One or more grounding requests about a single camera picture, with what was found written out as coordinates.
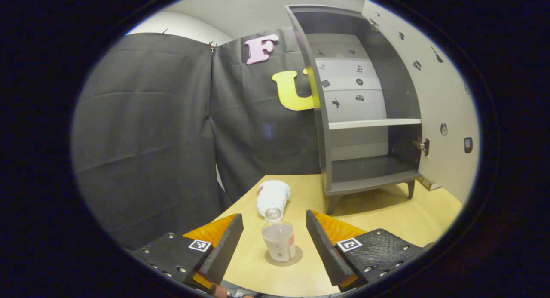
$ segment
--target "wooden table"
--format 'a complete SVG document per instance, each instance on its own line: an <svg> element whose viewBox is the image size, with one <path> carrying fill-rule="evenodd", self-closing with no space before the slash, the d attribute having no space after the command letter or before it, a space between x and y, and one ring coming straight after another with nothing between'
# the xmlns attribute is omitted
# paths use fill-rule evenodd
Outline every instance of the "wooden table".
<svg viewBox="0 0 550 298"><path fill-rule="evenodd" d="M284 220L294 226L295 243L304 257L295 265L277 267L264 258L267 247L261 227L265 220L256 210L257 187L268 180L289 184L291 197ZM446 190L428 192L416 182L415 195L407 198L407 184L344 196L331 216L366 231L383 228L417 246L437 240L462 208ZM217 219L242 214L244 231L227 268L224 280L264 294L277 296L320 296L339 292L332 286L306 229L306 210L325 212L321 175L266 175Z"/></svg>

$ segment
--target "black sticker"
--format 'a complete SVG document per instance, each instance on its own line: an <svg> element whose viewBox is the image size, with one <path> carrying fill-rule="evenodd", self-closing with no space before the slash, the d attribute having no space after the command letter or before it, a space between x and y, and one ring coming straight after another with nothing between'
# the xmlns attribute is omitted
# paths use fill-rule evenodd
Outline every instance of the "black sticker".
<svg viewBox="0 0 550 298"><path fill-rule="evenodd" d="M336 98L334 98L334 101L332 102L332 104L334 104L336 106L336 108L340 107L340 102L338 102L338 100L336 100Z"/></svg>
<svg viewBox="0 0 550 298"><path fill-rule="evenodd" d="M442 63L443 60L441 59L441 57L438 55L438 53L436 53L436 50L434 50L434 48L432 47L432 51L434 51L434 54L436 55L436 59L438 62Z"/></svg>
<svg viewBox="0 0 550 298"><path fill-rule="evenodd" d="M446 135L447 135L447 133L448 133L448 129L447 129L445 123L441 123L440 131L441 131L441 134L442 134L444 137L446 137Z"/></svg>
<svg viewBox="0 0 550 298"><path fill-rule="evenodd" d="M418 61L414 61L414 63L412 63L412 65L418 70L420 70L422 68L422 65L420 65L420 63Z"/></svg>
<svg viewBox="0 0 550 298"><path fill-rule="evenodd" d="M471 153L474 149L474 142L472 137L464 138L464 153Z"/></svg>

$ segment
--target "yellow letter u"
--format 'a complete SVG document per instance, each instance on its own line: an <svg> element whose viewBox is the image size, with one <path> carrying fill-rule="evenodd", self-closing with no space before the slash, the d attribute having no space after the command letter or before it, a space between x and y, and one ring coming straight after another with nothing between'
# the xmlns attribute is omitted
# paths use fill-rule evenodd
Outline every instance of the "yellow letter u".
<svg viewBox="0 0 550 298"><path fill-rule="evenodd" d="M291 110L308 110L313 108L313 97L300 97L296 93L296 84L294 84L294 78L296 77L296 71L283 71L275 73L271 79L277 82L277 92L279 93L279 100L285 108Z"/></svg>

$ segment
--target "black backdrop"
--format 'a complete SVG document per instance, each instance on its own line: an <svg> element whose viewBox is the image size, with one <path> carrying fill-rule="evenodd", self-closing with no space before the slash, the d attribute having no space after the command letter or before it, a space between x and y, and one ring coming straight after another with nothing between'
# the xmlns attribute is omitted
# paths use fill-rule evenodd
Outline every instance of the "black backdrop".
<svg viewBox="0 0 550 298"><path fill-rule="evenodd" d="M77 102L73 161L81 193L121 245L186 233L231 204L216 181L204 43L124 36L91 71Z"/></svg>
<svg viewBox="0 0 550 298"><path fill-rule="evenodd" d="M2 0L8 85L2 93L3 296L173 297L173 283L147 274L96 224L78 196L70 123L88 69L120 35L173 0ZM484 208L469 210L437 260L393 279L385 297L548 296L548 142L544 33L534 28L548 0L400 0L460 44L492 91L501 133L497 175L482 172ZM434 25L396 0L400 12L438 43ZM489 112L493 107L484 106ZM491 192L485 187L491 185ZM179 292L181 296L188 293Z"/></svg>
<svg viewBox="0 0 550 298"><path fill-rule="evenodd" d="M249 39L276 34L267 61L246 64ZM264 31L218 47L212 61L210 118L216 162L227 194L238 200L264 175L320 173L313 110L285 108L271 77L296 71L296 92L311 95L292 27Z"/></svg>

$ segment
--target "white wall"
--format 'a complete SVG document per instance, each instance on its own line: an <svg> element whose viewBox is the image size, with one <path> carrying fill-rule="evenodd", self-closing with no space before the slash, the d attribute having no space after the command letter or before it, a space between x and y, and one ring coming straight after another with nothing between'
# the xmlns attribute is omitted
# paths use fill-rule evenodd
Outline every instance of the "white wall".
<svg viewBox="0 0 550 298"><path fill-rule="evenodd" d="M165 34L177 35L209 43L213 45L222 45L233 39L220 30L206 24L205 22L181 13L160 11L153 14L141 24L130 30L127 35L138 34L140 32L159 32Z"/></svg>
<svg viewBox="0 0 550 298"><path fill-rule="evenodd" d="M365 0L361 14L379 24L378 30L393 45L411 75L420 105L422 140L430 140L430 155L422 153L419 173L464 204L475 181L481 146L475 105L458 69L438 45L400 16L370 0ZM404 40L398 32L405 35ZM432 47L442 63L436 60ZM413 66L414 61L420 63L420 71ZM448 127L445 137L440 132L442 122ZM469 154L464 152L466 137L473 138L474 149Z"/></svg>

